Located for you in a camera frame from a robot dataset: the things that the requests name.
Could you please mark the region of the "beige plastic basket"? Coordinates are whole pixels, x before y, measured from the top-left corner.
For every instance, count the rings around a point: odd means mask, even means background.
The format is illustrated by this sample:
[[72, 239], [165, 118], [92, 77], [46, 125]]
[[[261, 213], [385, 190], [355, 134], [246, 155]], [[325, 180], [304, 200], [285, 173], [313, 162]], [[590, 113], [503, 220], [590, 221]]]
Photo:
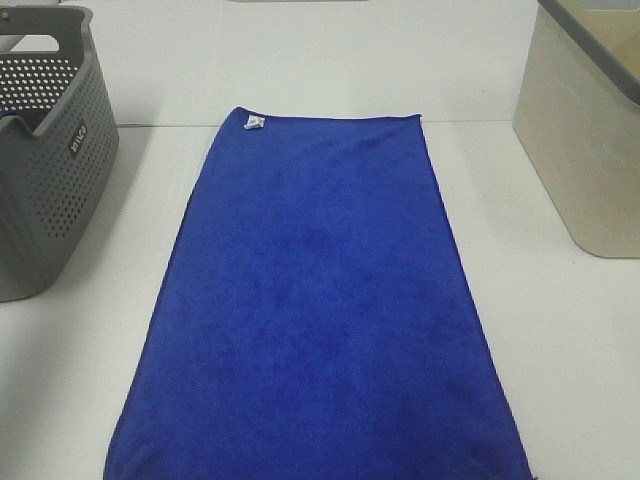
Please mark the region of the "beige plastic basket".
[[573, 241], [638, 257], [638, 2], [540, 2], [513, 128]]

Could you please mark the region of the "grey perforated laundry basket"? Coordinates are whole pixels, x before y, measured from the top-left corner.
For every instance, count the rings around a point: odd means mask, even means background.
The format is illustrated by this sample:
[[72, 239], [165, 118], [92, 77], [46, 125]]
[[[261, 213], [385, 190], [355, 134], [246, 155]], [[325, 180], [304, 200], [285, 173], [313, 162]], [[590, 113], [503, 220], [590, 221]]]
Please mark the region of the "grey perforated laundry basket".
[[119, 146], [90, 30], [75, 6], [4, 6], [4, 36], [45, 35], [54, 51], [1, 56], [1, 299], [48, 289], [82, 238]]

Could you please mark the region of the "blue towel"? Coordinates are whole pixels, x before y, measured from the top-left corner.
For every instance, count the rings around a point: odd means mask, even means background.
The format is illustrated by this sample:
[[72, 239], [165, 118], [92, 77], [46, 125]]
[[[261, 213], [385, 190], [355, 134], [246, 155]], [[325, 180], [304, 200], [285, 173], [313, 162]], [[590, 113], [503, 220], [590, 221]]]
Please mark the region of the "blue towel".
[[232, 110], [107, 479], [529, 479], [416, 115]]

